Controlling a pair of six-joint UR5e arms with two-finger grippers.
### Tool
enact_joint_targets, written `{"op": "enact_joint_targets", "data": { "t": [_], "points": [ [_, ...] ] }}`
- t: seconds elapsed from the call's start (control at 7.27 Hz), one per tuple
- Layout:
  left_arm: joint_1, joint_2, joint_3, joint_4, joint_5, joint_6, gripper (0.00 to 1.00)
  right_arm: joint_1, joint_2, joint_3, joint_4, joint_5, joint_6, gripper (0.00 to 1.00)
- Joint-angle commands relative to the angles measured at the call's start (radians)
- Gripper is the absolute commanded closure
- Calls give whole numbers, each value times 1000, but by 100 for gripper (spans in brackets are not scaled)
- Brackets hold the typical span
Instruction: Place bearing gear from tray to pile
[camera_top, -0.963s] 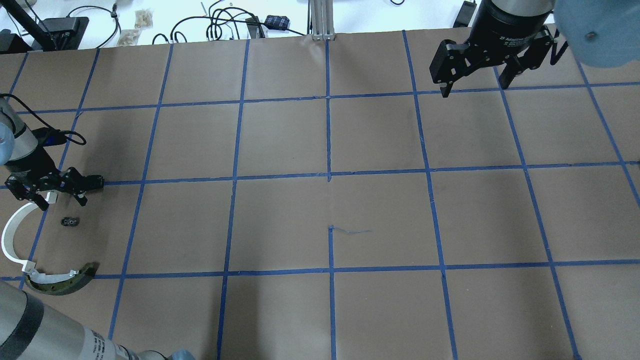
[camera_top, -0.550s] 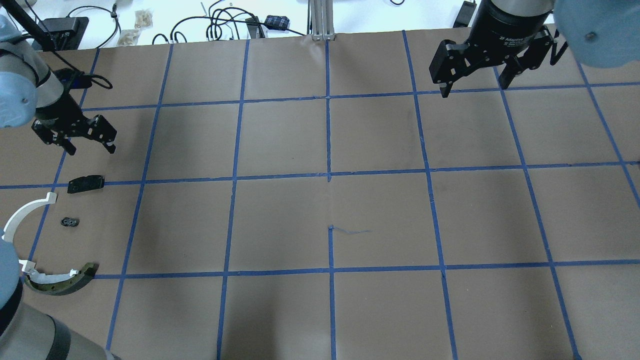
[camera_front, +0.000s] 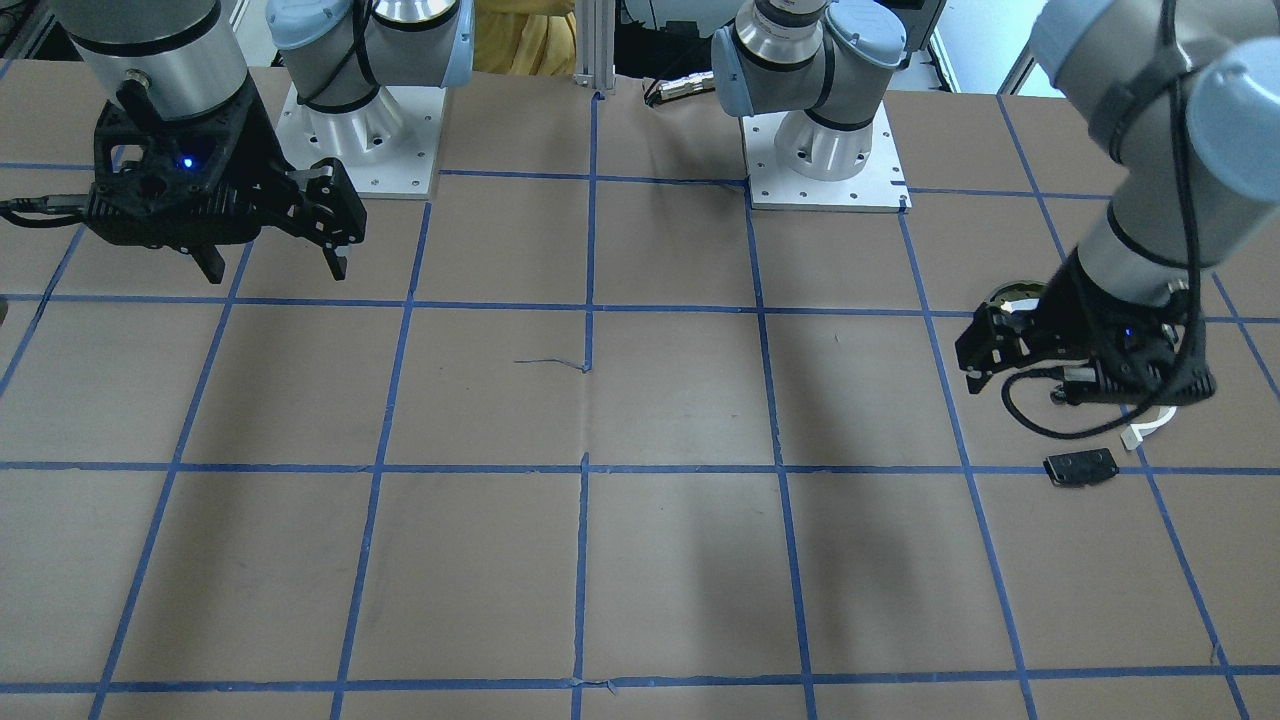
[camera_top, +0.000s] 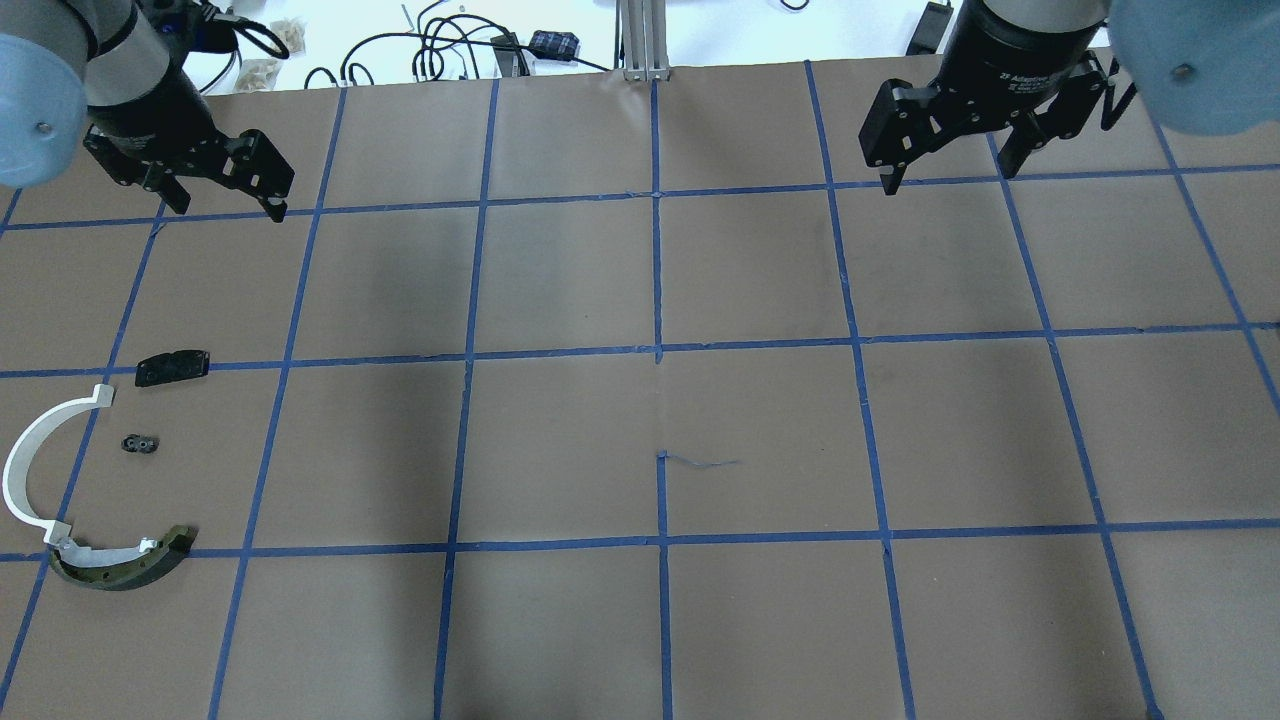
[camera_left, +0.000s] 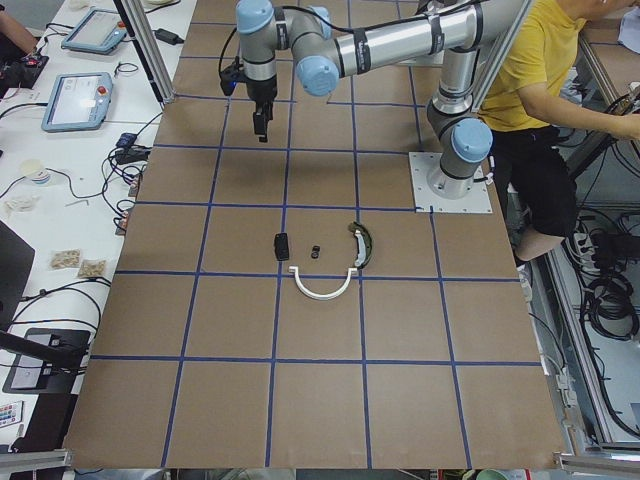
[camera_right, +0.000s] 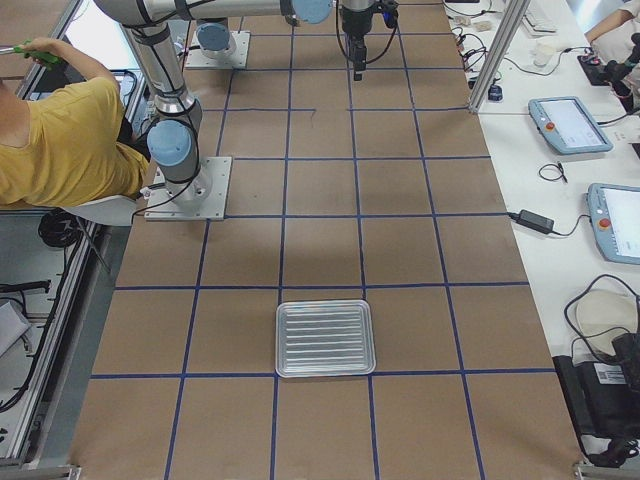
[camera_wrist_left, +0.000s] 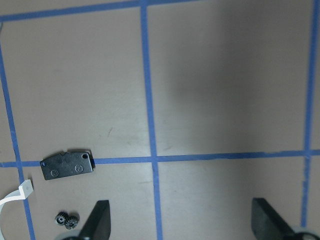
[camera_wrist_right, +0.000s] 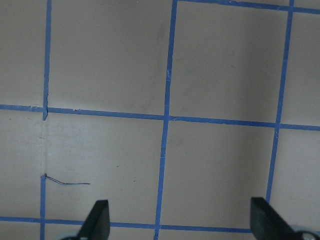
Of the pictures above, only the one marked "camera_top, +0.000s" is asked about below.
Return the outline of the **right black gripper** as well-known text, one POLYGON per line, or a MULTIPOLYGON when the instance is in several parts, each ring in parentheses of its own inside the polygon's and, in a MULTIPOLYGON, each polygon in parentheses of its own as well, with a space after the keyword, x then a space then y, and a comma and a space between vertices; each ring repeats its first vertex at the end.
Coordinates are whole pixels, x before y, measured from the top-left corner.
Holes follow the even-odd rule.
POLYGON ((934 85, 884 81, 858 133, 884 195, 965 135, 1011 123, 998 151, 1005 179, 1050 141, 1079 135, 1108 86, 1088 50, 1107 12, 1106 1, 963 3, 934 85))

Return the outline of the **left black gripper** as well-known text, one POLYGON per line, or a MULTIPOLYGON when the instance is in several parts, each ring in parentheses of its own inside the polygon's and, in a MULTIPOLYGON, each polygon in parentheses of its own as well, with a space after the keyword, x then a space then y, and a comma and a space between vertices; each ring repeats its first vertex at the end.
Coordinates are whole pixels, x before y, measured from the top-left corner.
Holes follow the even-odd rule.
POLYGON ((180 177, 198 177, 252 197, 273 223, 285 219, 293 167, 260 129, 220 132, 183 70, 128 102, 91 106, 82 145, 116 184, 157 195, 179 217, 191 204, 180 177))

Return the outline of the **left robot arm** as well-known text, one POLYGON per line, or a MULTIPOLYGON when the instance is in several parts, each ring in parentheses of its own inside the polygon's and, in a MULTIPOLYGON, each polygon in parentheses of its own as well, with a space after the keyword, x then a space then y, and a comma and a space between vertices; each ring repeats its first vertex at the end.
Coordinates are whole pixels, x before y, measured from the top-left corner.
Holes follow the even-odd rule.
POLYGON ((260 129, 221 132, 186 74, 192 53, 247 40, 285 60, 266 26, 209 1, 5 1, 1 6, 1 178, 45 184, 86 150, 120 186, 189 209, 186 177, 252 197, 283 222, 294 169, 260 129))

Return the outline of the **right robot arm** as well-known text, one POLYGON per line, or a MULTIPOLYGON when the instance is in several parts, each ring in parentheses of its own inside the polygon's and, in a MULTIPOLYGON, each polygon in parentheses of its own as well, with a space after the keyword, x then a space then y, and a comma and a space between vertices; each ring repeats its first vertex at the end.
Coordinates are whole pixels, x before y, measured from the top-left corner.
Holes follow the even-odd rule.
POLYGON ((1277 32, 1275 1, 965 1, 928 85, 881 85, 861 154, 893 195, 919 158, 1001 129, 1011 179, 1094 110, 1111 129, 1135 97, 1179 133, 1239 135, 1277 119, 1277 32))

